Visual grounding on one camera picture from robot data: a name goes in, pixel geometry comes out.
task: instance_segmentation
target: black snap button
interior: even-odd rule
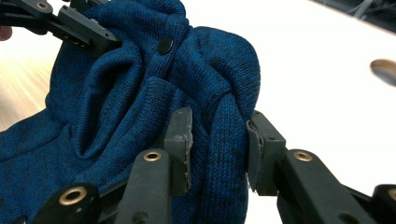
[[[26,224],[27,223],[27,217],[26,216],[21,216],[18,217],[13,224]]]
[[[158,52],[161,55],[165,55],[169,53],[172,47],[173,47],[173,38],[170,35],[166,35],[160,40],[160,44],[158,45]]]

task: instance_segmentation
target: black plastic bracket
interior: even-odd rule
[[[249,184],[260,196],[276,196],[274,167],[275,162],[285,156],[286,140],[259,111],[253,112],[246,126],[249,134]]]
[[[189,107],[173,113],[163,143],[163,149],[172,160],[172,196],[183,196],[191,187],[191,128],[192,111]]]
[[[276,166],[276,185],[283,201],[278,201],[278,210],[285,224],[376,223],[315,154],[289,150]],[[290,209],[291,204],[297,209]],[[296,218],[296,210],[302,220]],[[290,211],[294,213],[292,222],[283,219]]]
[[[377,186],[370,205],[378,223],[396,223],[396,185]]]
[[[74,183],[53,194],[38,211],[32,224],[97,223],[100,213],[101,204],[96,186]]]
[[[0,0],[0,25],[25,27],[37,35],[50,31],[93,57],[121,46],[116,36],[75,9],[63,6],[58,17],[52,10],[45,0]]]
[[[171,159],[165,150],[137,155],[115,224],[171,223]]]

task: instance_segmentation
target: brass screw insert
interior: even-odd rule
[[[312,161],[313,158],[306,152],[296,151],[294,152],[294,157],[299,161]]]
[[[145,155],[146,161],[157,161],[161,158],[161,153],[156,151],[150,151]]]
[[[394,201],[396,201],[396,189],[390,189],[388,191],[388,194],[389,194],[390,198],[392,198]]]
[[[84,187],[75,187],[68,189],[60,198],[59,203],[62,205],[72,205],[79,203],[87,196],[87,190]]]
[[[37,2],[37,6],[38,6],[39,8],[41,8],[41,9],[43,9],[43,10],[49,8],[49,7],[47,6],[47,4],[45,4],[45,3],[43,3],[43,2]]]

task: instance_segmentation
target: blue knit jacket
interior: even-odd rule
[[[95,59],[64,45],[47,108],[0,133],[0,223],[32,220],[73,182],[104,190],[164,134],[172,113],[193,115],[191,190],[174,223],[243,223],[248,206],[245,122],[260,89],[256,53],[240,36],[192,28],[177,0],[112,1],[87,12],[122,39]],[[173,47],[158,52],[162,38]]]

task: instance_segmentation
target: blue fleece garment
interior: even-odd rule
[[[32,220],[66,184],[104,190],[127,178],[183,106],[193,113],[192,187],[173,199],[174,223],[244,222],[258,59],[242,37],[193,29],[185,15],[177,0],[111,1],[87,12],[122,47],[94,59],[64,45],[47,108],[0,133],[0,223]],[[161,55],[166,35],[174,45]]]

